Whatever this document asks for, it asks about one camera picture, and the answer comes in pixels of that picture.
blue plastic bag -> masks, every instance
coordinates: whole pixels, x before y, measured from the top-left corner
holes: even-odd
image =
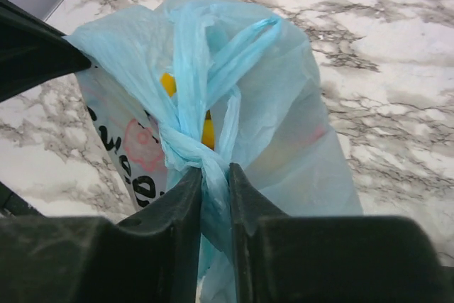
[[[67,40],[98,67],[77,78],[103,126],[121,131],[125,124],[110,118],[140,121],[145,109],[165,155],[165,190],[188,167],[202,169],[203,302],[236,301],[230,162],[288,214],[361,214],[309,39],[289,21],[235,0],[166,0],[155,11],[134,6],[83,25]],[[165,72],[177,83],[172,98],[160,83]],[[215,151],[200,142],[208,110]]]

printed logo on bag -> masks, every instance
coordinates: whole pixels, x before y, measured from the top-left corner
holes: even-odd
[[[96,123],[96,121],[98,120],[96,113],[89,106],[87,107],[87,109],[90,117],[92,118],[92,121]],[[99,136],[101,137],[101,141],[105,149],[108,152],[113,150],[115,155],[118,156],[118,163],[124,171],[123,177],[125,183],[132,185],[135,194],[135,200],[140,207],[145,207],[149,205],[149,203],[157,199],[155,182],[151,177],[147,175],[133,177],[129,155],[126,152],[126,148],[130,150],[130,153],[132,154],[133,158],[135,158],[135,160],[143,162],[146,167],[155,167],[156,162],[158,160],[161,160],[162,157],[155,153],[152,158],[149,158],[148,156],[145,156],[145,152],[140,152],[139,145],[143,146],[144,149],[150,150],[150,143],[157,143],[157,139],[153,136],[152,131],[145,129],[137,120],[132,120],[128,127],[129,129],[126,130],[126,136],[123,142],[121,137],[111,137],[107,130],[107,127],[97,126],[99,130]],[[123,149],[126,152],[124,154],[121,152],[122,144]]]

marble countertop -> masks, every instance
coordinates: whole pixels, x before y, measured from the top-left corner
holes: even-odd
[[[65,33],[131,4],[64,0]],[[244,0],[310,36],[366,214],[415,219],[454,265],[454,0]],[[49,216],[134,211],[73,75],[0,104],[0,179]]]

marble surface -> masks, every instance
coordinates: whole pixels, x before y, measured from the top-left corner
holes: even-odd
[[[77,26],[131,4],[64,0]],[[244,0],[310,36],[325,103],[366,214],[415,219],[454,265],[454,0]],[[44,214],[133,213],[73,75],[0,104],[0,179]]]

crumpled plastic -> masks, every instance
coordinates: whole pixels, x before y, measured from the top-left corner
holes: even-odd
[[[362,213],[309,39],[289,21],[236,0],[166,0],[154,11],[133,6],[105,16],[66,39],[157,122],[167,189],[189,167],[202,169],[203,302],[236,301],[230,162],[288,214]],[[177,84],[173,97],[160,83],[165,72]],[[118,106],[128,101],[118,86],[104,87]],[[215,150],[200,142],[208,110]]]

